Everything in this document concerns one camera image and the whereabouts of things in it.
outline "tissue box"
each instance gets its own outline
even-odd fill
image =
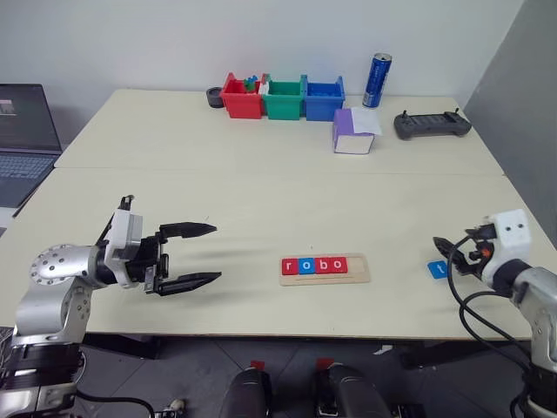
[[[337,109],[332,121],[332,147],[341,154],[369,154],[375,135],[354,133],[352,109]]]

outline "black cable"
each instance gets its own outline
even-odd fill
[[[138,398],[112,398],[110,396],[92,396],[90,394],[84,394],[79,389],[76,392],[78,398],[85,399],[89,402],[102,402],[102,403],[137,403],[149,411],[149,416],[155,418],[155,410],[149,402]]]
[[[511,418],[516,418],[516,405],[519,403],[520,395],[517,394],[511,401],[509,406],[509,412],[511,413]]]
[[[502,293],[497,293],[497,292],[492,292],[492,291],[485,291],[485,292],[476,292],[476,293],[472,293],[471,295],[467,296],[462,302],[465,306],[468,307],[468,304],[476,299],[479,298],[480,296],[499,296],[500,298],[505,298],[508,299],[508,297],[505,294]],[[464,312],[464,307],[460,306],[460,311]],[[505,331],[501,330],[501,332],[499,333],[502,336],[504,336],[507,340],[509,340],[511,343],[513,343],[513,345],[515,347],[517,347],[528,359],[530,359],[530,352],[524,348],[512,335],[506,333]]]
[[[459,305],[463,305],[464,301],[461,299],[461,297],[459,296],[459,294],[456,291],[456,287],[454,286],[454,281],[453,281],[453,256],[456,254],[458,248],[460,246],[462,246],[462,244],[464,244],[465,242],[467,242],[470,239],[470,237],[466,237],[464,239],[462,239],[461,241],[457,242],[453,248],[451,249],[451,251],[449,252],[448,255],[448,262],[447,262],[447,278],[449,281],[449,287],[451,288],[451,292],[453,293],[454,298],[457,300],[457,302],[459,302]],[[470,307],[465,307],[464,308],[469,314],[471,314],[476,320],[478,320],[479,322],[481,322],[482,324],[484,324],[486,327],[491,328],[494,332],[496,332],[497,334],[505,337],[507,340],[514,340],[513,336],[506,333],[505,331],[503,331],[502,329],[500,329],[499,327],[496,327],[494,324],[492,324],[491,322],[489,322],[488,320],[486,320],[485,318],[483,318],[482,316],[480,316],[478,313],[476,313],[474,310],[472,310],[472,308]],[[524,353],[524,355],[526,355],[528,358],[530,358],[530,352],[524,348],[523,346],[520,346],[520,351],[522,353]]]
[[[482,324],[486,325],[487,327],[490,327],[493,331],[495,331],[496,333],[505,336],[508,335],[510,337],[509,334],[505,333],[505,331],[503,331],[502,329],[496,327],[494,324],[492,324],[491,322],[489,322],[488,320],[486,320],[485,318],[481,317],[478,313],[476,313],[474,310],[472,310],[472,308],[470,308],[469,306],[467,306],[463,299],[459,296],[456,287],[454,286],[454,281],[453,281],[453,257],[456,254],[456,252],[458,251],[459,247],[461,247],[464,243],[466,243],[468,240],[470,240],[471,237],[470,236],[466,236],[465,238],[461,239],[459,242],[457,242],[453,248],[451,248],[451,251],[449,252],[449,255],[447,257],[447,281],[449,284],[449,288],[451,289],[451,293],[453,294],[453,297],[456,299],[456,301],[459,303],[460,305],[460,310],[459,310],[459,314],[460,314],[460,321],[462,322],[462,326],[467,330],[468,333],[470,333],[472,335],[472,337],[474,337],[477,341],[481,342],[482,344],[486,345],[487,347],[491,348],[493,351],[501,354],[503,357],[507,358],[508,360],[512,361],[514,364],[516,364],[517,366],[519,366],[525,373],[527,373],[529,371],[529,367],[526,363],[524,363],[523,361],[521,361],[520,359],[515,358],[513,355],[505,353],[504,351],[502,351],[501,349],[497,348],[496,346],[494,346],[493,344],[491,344],[490,342],[484,340],[483,338],[481,338],[477,333],[475,333],[470,326],[468,325],[468,323],[466,322],[466,318],[464,317],[464,312],[468,312],[469,314],[471,314],[475,319],[479,320]]]
[[[470,296],[472,296],[472,299],[474,299],[474,297],[480,297],[483,296],[484,294],[479,294],[478,293],[473,293]],[[498,354],[502,355],[503,357],[507,358],[508,360],[512,361],[514,364],[516,364],[518,367],[520,367],[522,369],[522,371],[524,373],[528,373],[529,371],[529,367],[526,363],[524,363],[523,361],[521,361],[520,359],[514,357],[512,354],[506,353],[503,350],[501,350],[499,347],[496,347],[494,344],[492,344],[491,342],[484,340],[482,337],[480,337],[468,324],[468,322],[466,321],[466,317],[464,316],[464,312],[465,312],[465,306],[466,305],[462,305],[460,306],[459,309],[459,317],[460,317],[460,322],[462,323],[462,326],[467,330],[468,333],[470,333],[472,335],[472,337],[474,337],[477,341],[481,342],[482,344],[484,344],[485,346],[491,348],[493,351],[497,352]]]

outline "gray floor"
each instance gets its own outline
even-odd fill
[[[374,343],[336,340],[176,339],[155,361],[85,348],[79,388],[107,396],[136,396],[155,408],[174,398],[188,402],[188,417],[218,417],[228,384],[251,360],[265,362],[272,377],[278,418],[311,417],[310,377],[318,358],[333,358],[364,372],[388,401],[423,403],[430,418],[508,416],[520,391],[520,373],[497,354],[485,353],[437,367],[405,371],[402,347],[382,355]],[[77,401],[83,417],[144,417],[141,407]]]

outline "blue can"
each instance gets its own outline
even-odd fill
[[[364,93],[363,105],[365,107],[379,106],[386,75],[389,73],[392,61],[393,57],[389,54],[379,53],[373,56],[372,68],[367,79],[366,93]]]

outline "beige tabletop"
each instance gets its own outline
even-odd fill
[[[34,257],[57,243],[95,242],[120,197],[133,193],[144,236],[159,224],[196,221],[218,231],[173,239],[171,276],[222,271],[210,285],[161,298],[111,286],[93,294],[90,331],[154,334],[470,338],[432,236],[451,240],[484,215],[522,207],[533,235],[531,263],[557,271],[553,246],[509,181],[499,175],[260,173],[56,169],[0,239],[0,325],[10,326]],[[363,253],[364,284],[282,287],[287,254]],[[466,295],[484,289],[456,277]],[[528,338],[518,311],[499,298],[475,306],[510,334]],[[481,334],[493,336],[483,327]]]
[[[361,106],[349,96],[345,107]],[[384,135],[366,156],[332,152],[330,122],[230,119],[204,92],[118,90],[71,143],[57,167],[221,172],[502,174],[478,133],[403,141],[393,119],[453,111],[452,98],[384,97]]]

